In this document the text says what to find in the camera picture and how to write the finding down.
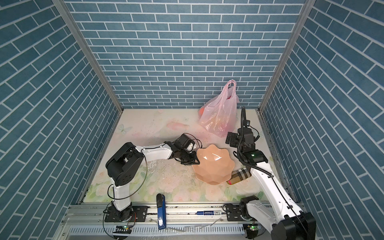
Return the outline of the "pink scalloped bowl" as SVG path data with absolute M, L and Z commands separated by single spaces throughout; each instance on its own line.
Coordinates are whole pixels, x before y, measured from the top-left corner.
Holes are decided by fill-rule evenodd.
M 209 145 L 197 150 L 197 158 L 200 164 L 193 165 L 193 170 L 198 180 L 209 185 L 219 185 L 231 179 L 235 162 L 227 149 Z

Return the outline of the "pink plastic bag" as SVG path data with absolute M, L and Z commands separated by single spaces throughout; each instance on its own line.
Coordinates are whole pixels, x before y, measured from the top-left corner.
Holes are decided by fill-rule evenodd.
M 198 123 L 209 133 L 226 137 L 235 128 L 239 98 L 236 94 L 237 82 L 230 80 L 221 93 L 199 109 Z

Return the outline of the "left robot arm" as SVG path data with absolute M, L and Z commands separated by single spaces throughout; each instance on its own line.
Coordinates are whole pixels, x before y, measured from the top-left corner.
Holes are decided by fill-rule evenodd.
M 189 133 L 183 133 L 173 142 L 165 141 L 155 146 L 135 146 L 125 143 L 106 163 L 108 176 L 113 181 L 113 206 L 119 212 L 127 210 L 131 204 L 130 182 L 135 177 L 142 162 L 174 159 L 184 166 L 199 165 L 197 150 L 202 142 Z

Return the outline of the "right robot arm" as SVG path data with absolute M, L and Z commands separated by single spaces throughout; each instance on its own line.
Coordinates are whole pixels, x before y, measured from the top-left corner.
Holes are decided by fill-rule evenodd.
M 266 208 L 255 197 L 241 200 L 243 216 L 257 220 L 273 240 L 314 240 L 317 223 L 310 212 L 304 212 L 283 188 L 264 153 L 256 149 L 256 137 L 251 128 L 242 126 L 237 133 L 228 133 L 226 144 L 236 148 L 236 158 L 251 169 L 269 203 Z

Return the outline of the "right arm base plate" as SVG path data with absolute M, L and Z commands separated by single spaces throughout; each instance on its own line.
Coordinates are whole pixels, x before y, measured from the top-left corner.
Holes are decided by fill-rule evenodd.
M 222 205 L 222 210 L 224 211 L 228 222 L 239 222 L 239 221 L 255 221 L 254 218 L 250 217 L 244 207 L 234 204 L 224 204 Z

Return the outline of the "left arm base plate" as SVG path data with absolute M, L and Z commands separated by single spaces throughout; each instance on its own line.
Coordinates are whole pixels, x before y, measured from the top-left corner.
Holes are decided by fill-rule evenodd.
M 107 207 L 103 213 L 105 214 L 104 222 L 144 222 L 148 213 L 148 206 L 128 206 L 122 211 L 118 211 L 117 208 L 112 204 Z

